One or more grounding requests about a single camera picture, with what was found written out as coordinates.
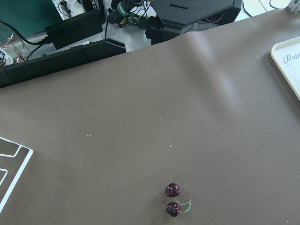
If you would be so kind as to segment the white cup rack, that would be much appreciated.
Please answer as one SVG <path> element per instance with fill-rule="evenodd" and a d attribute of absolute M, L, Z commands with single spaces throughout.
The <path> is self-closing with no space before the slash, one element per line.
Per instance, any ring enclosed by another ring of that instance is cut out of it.
<path fill-rule="evenodd" d="M 11 193 L 14 190 L 21 174 L 28 164 L 33 150 L 0 138 L 0 209 L 3 210 Z"/>

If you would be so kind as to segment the dark cherry pair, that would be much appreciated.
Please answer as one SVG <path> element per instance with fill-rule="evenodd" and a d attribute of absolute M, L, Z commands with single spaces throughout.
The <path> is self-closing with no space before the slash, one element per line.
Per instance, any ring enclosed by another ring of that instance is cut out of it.
<path fill-rule="evenodd" d="M 180 194 L 180 187 L 176 183 L 170 183 L 165 188 L 165 195 L 172 198 L 166 207 L 166 213 L 171 217 L 177 217 L 179 214 L 188 213 L 191 210 L 192 199 L 189 198 L 185 203 L 180 203 L 177 196 Z"/>

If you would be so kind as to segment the black gripper stand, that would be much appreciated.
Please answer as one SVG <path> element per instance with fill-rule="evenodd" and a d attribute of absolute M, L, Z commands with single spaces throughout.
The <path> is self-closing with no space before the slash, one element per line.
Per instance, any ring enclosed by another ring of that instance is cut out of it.
<path fill-rule="evenodd" d="M 241 0 L 153 0 L 145 36 L 155 45 L 192 30 L 194 24 L 205 29 L 232 23 L 241 11 Z"/>

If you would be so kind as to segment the cream rabbit serving tray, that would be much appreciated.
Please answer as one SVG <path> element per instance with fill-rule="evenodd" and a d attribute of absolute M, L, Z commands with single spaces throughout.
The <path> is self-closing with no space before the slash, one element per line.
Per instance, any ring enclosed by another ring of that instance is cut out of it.
<path fill-rule="evenodd" d="M 300 99 L 300 37 L 275 44 L 270 55 L 294 94 Z"/>

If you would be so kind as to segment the aluminium frame post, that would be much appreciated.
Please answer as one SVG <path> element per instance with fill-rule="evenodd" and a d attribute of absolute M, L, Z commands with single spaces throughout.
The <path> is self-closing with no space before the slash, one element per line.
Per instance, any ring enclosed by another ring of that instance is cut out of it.
<path fill-rule="evenodd" d="M 300 12 L 300 0 L 291 0 L 289 4 L 287 5 L 286 9 L 293 13 L 297 14 Z"/>

